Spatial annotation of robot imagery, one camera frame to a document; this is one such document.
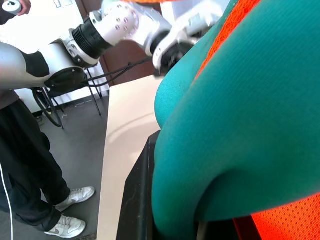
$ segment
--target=black cable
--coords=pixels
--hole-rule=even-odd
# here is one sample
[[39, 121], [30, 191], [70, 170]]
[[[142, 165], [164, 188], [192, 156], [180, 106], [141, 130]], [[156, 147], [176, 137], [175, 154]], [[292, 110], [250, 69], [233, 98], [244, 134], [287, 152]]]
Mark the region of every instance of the black cable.
[[116, 74], [116, 73], [122, 71], [122, 72], [119, 73], [117, 76], [113, 77], [111, 80], [108, 80], [108, 81], [106, 81], [106, 82], [104, 82], [104, 83], [96, 84], [96, 85], [91, 85], [91, 84], [88, 84], [88, 83], [81, 83], [81, 85], [86, 86], [86, 87], [93, 87], [93, 88], [94, 88], [94, 87], [97, 87], [97, 88], [98, 88], [98, 87], [102, 87], [102, 86], [104, 86], [104, 85], [107, 85], [107, 84], [113, 82], [114, 80], [116, 80], [116, 78], [120, 77], [122, 74], [124, 74], [124, 73], [126, 73], [127, 71], [131, 70], [131, 69], [134, 68], [135, 66], [140, 65], [140, 64], [147, 63], [147, 62], [149, 62], [150, 60], [152, 60], [151, 57], [146, 57], [145, 59], [143, 59], [143, 60], [141, 60], [141, 61], [138, 61], [138, 62], [136, 62], [136, 63], [134, 63], [134, 64], [130, 64], [130, 65], [128, 65], [128, 66], [124, 66], [124, 67], [122, 67], [122, 68], [120, 68], [120, 69], [118, 69], [118, 70], [116, 70], [116, 71], [109, 72], [109, 73], [106, 73], [106, 74], [103, 74], [103, 75], [100, 75], [100, 76], [96, 76], [96, 77], [93, 77], [93, 78], [90, 78], [90, 79], [87, 80], [88, 82], [94, 81], [94, 80], [101, 79], [101, 78], [105, 78], [105, 77], [108, 77], [108, 76], [110, 76], [110, 75], [113, 75], [113, 74]]
[[111, 80], [108, 80], [104, 83], [101, 83], [101, 84], [96, 84], [96, 85], [91, 85], [89, 83], [80, 83], [82, 86], [85, 86], [85, 87], [89, 87], [89, 88], [99, 88], [99, 87], [102, 87], [102, 86], [105, 86], [111, 82], [113, 82], [114, 80], [116, 80], [118, 77], [120, 77], [121, 75], [125, 74], [126, 72], [128, 72], [129, 70], [131, 70], [132, 68], [127, 68], [125, 70], [123, 70], [122, 72], [120, 72], [117, 76], [115, 76], [114, 78], [112, 78]]
[[39, 108], [42, 110], [42, 112], [46, 115], [46, 117], [50, 120], [50, 122], [55, 125], [58, 128], [61, 128], [62, 125], [56, 123], [56, 121], [49, 115], [48, 111], [44, 108], [44, 106], [42, 105], [42, 103], [40, 102], [38, 96], [37, 96], [37, 89], [33, 88], [32, 89], [32, 94], [33, 94], [33, 98], [36, 101], [36, 103], [38, 104]]

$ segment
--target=black chair leg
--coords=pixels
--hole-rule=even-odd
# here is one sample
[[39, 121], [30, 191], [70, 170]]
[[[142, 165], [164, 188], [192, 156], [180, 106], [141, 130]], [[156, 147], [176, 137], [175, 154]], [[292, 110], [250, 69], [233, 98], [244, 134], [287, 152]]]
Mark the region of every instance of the black chair leg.
[[65, 113], [65, 111], [62, 108], [62, 106], [59, 105], [59, 103], [56, 101], [56, 99], [52, 98], [52, 100], [55, 102], [56, 106], [61, 110], [61, 112]]
[[98, 104], [97, 104], [97, 100], [96, 100], [96, 98], [95, 98], [95, 95], [94, 95], [94, 93], [92, 92], [91, 87], [89, 87], [89, 89], [90, 89], [90, 93], [91, 93], [91, 96], [92, 96], [92, 98], [93, 98], [95, 107], [96, 107], [96, 109], [97, 109], [97, 111], [98, 111], [98, 113], [99, 113], [99, 116], [101, 116], [101, 112], [100, 112], [99, 106], [98, 106]]
[[[91, 75], [91, 72], [89, 71], [89, 69], [87, 69], [87, 72], [88, 72], [88, 74], [89, 74], [90, 78], [92, 79], [92, 75]], [[102, 99], [102, 93], [98, 90], [98, 88], [97, 88], [97, 87], [95, 87], [95, 90], [96, 90], [96, 91], [97, 91], [97, 93], [99, 94], [100, 99]]]
[[42, 91], [43, 91], [43, 96], [45, 97], [45, 100], [46, 100], [46, 101], [48, 102], [48, 104], [50, 105], [50, 108], [51, 108], [51, 110], [53, 111], [55, 117], [57, 118], [58, 123], [61, 125], [61, 128], [62, 128], [62, 129], [65, 129], [65, 128], [64, 128], [64, 125], [62, 124], [62, 120], [61, 120], [61, 118], [60, 118], [60, 116], [59, 116], [59, 114], [58, 114], [58, 112], [57, 112], [57, 109], [55, 108], [54, 104], [52, 103], [52, 101], [51, 101], [51, 99], [50, 99], [50, 97], [49, 97], [48, 90], [47, 90], [45, 87], [43, 87], [43, 88], [42, 88]]

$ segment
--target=nike shoe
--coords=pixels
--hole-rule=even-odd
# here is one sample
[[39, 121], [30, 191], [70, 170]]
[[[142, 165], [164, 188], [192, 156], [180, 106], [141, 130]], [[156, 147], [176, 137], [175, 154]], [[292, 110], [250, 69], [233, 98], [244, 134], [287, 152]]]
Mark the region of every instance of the nike shoe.
[[70, 195], [67, 197], [67, 199], [56, 205], [55, 209], [63, 212], [73, 204], [79, 204], [87, 201], [95, 194], [95, 191], [96, 190], [93, 186], [88, 186], [81, 189], [71, 189]]
[[72, 239], [79, 236], [86, 228], [86, 223], [74, 217], [61, 216], [57, 225], [47, 235], [56, 236], [62, 239]]

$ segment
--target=person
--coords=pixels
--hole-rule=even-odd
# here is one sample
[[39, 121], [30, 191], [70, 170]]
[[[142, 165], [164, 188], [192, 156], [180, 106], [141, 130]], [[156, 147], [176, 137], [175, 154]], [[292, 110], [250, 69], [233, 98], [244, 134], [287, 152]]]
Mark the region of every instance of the person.
[[[31, 8], [30, 0], [20, 0], [22, 16]], [[15, 17], [0, 7], [0, 25]], [[86, 223], [61, 214], [73, 204], [90, 199], [95, 189], [69, 189], [62, 170], [50, 153], [50, 141], [38, 122], [14, 91], [0, 84], [0, 162], [12, 214], [24, 224], [47, 235], [70, 239], [80, 235]], [[41, 200], [41, 190], [47, 200]], [[8, 212], [3, 183], [0, 182], [0, 209]]]

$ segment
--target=gray floor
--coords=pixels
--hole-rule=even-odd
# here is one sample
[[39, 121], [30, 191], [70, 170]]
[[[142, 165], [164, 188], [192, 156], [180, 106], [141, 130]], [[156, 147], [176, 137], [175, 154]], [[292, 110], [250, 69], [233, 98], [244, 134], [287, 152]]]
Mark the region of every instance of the gray floor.
[[[87, 202], [71, 206], [65, 216], [76, 217], [86, 222], [81, 239], [97, 233], [102, 166], [108, 118], [108, 97], [98, 100], [102, 116], [98, 115], [93, 101], [72, 105], [65, 109], [62, 122], [65, 130], [55, 127], [48, 119], [40, 122], [41, 130], [51, 142], [51, 153], [63, 171], [70, 188], [93, 186], [96, 194]], [[34, 228], [13, 222], [15, 240], [60, 239], [45, 235]], [[0, 212], [0, 239], [10, 240], [10, 216]]]

